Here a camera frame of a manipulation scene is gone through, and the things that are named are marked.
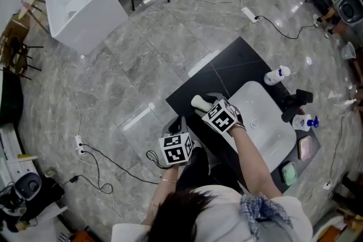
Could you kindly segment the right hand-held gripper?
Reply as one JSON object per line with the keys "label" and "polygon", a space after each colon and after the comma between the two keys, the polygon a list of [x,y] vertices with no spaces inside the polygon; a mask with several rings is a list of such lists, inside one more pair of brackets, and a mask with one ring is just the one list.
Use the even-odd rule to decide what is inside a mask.
{"label": "right hand-held gripper", "polygon": [[223,134],[237,123],[237,113],[221,93],[204,95],[207,103],[216,104],[210,111],[195,108],[195,113],[216,132]]}

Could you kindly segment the person's right hand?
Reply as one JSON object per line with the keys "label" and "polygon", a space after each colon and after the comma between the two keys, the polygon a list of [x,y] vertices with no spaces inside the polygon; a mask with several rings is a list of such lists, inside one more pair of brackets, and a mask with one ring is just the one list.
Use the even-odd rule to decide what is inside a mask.
{"label": "person's right hand", "polygon": [[236,128],[242,128],[242,129],[246,129],[245,128],[245,126],[244,126],[244,124],[243,124],[243,118],[242,118],[242,115],[241,115],[241,113],[240,113],[240,111],[239,111],[239,109],[236,107],[236,106],[234,106],[234,105],[232,105],[231,106],[232,107],[232,109],[233,109],[233,111],[234,111],[234,113],[235,113],[235,115],[236,115],[236,117],[237,117],[237,121],[232,125],[232,127],[227,131],[228,132],[228,134],[232,137],[233,135],[232,135],[232,133],[233,133],[233,130],[234,129],[236,129]]}

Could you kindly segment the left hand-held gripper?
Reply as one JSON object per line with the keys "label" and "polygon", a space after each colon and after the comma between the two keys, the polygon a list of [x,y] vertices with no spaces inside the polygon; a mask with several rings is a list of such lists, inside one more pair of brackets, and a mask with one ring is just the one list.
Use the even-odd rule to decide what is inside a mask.
{"label": "left hand-held gripper", "polygon": [[193,150],[193,143],[188,133],[185,117],[177,116],[167,123],[162,130],[162,135],[168,134],[171,136],[159,139],[165,163],[167,165],[174,165],[189,161]]}

